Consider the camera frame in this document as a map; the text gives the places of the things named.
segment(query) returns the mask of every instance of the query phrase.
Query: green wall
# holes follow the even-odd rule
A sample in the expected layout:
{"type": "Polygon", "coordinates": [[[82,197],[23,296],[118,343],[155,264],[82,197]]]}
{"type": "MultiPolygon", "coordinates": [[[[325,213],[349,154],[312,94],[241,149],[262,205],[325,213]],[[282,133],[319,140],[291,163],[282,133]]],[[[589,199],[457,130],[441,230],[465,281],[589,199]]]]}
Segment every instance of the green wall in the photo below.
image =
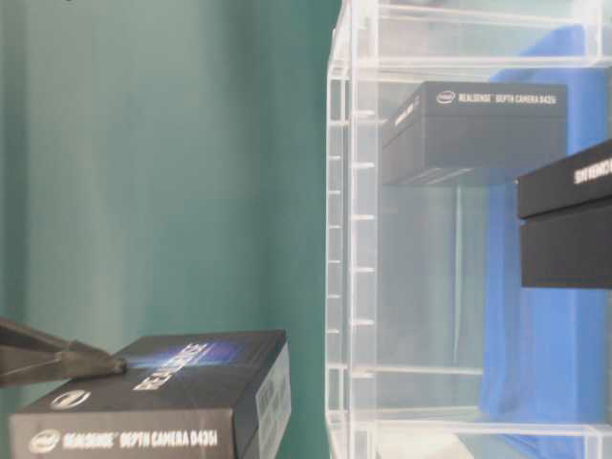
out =
{"type": "MultiPolygon", "coordinates": [[[[294,416],[279,457],[325,457],[324,76],[339,2],[0,6],[0,314],[108,350],[285,328],[294,416]]],[[[49,388],[4,389],[0,408],[49,388]]]]}

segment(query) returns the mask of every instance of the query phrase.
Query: depth camera box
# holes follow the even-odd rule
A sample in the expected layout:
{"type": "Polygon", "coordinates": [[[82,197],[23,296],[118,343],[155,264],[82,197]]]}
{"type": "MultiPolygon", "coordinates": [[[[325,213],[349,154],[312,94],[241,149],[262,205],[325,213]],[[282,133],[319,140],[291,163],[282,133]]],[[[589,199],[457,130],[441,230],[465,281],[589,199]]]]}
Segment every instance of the depth camera box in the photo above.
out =
{"type": "Polygon", "coordinates": [[[525,287],[612,289],[612,142],[518,179],[525,287]]]}
{"type": "Polygon", "coordinates": [[[142,338],[122,376],[11,416],[13,459],[272,459],[291,415],[284,332],[142,338]]]}
{"type": "Polygon", "coordinates": [[[386,185],[495,185],[562,158],[564,85],[423,83],[384,124],[386,185]]]}

